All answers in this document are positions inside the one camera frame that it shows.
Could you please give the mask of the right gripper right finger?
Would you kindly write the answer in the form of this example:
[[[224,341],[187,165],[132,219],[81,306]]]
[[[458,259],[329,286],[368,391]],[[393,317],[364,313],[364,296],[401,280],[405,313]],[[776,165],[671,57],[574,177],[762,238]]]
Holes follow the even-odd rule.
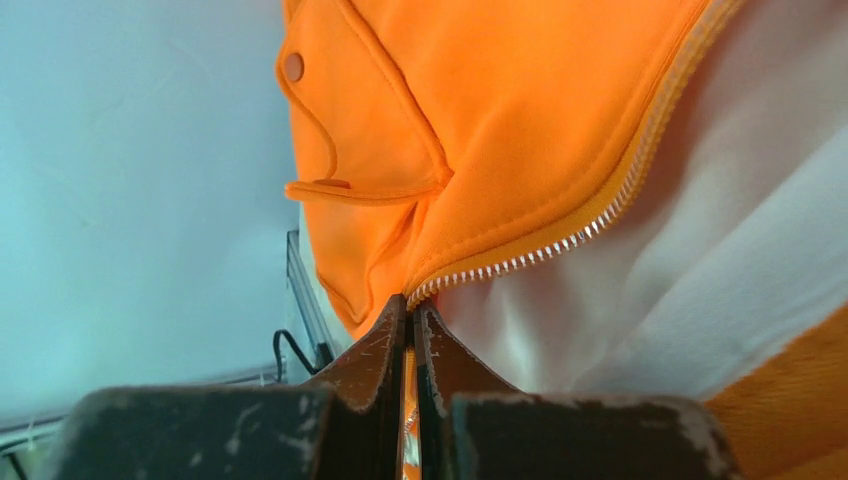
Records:
[[[699,403],[631,394],[540,395],[494,373],[432,302],[413,313],[424,479],[740,479]]]

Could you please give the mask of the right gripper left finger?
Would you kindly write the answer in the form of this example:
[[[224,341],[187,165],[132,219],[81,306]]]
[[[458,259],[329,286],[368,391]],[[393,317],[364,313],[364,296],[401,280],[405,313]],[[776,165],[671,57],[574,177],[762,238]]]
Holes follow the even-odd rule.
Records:
[[[43,479],[398,479],[406,302],[291,389],[143,397],[68,418]]]

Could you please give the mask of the orange zip jacket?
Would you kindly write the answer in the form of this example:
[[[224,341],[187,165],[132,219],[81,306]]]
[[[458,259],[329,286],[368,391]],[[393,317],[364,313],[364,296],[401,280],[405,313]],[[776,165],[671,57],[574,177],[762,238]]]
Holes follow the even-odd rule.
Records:
[[[508,382],[703,401],[847,475],[843,1],[286,1],[331,322],[432,301]]]

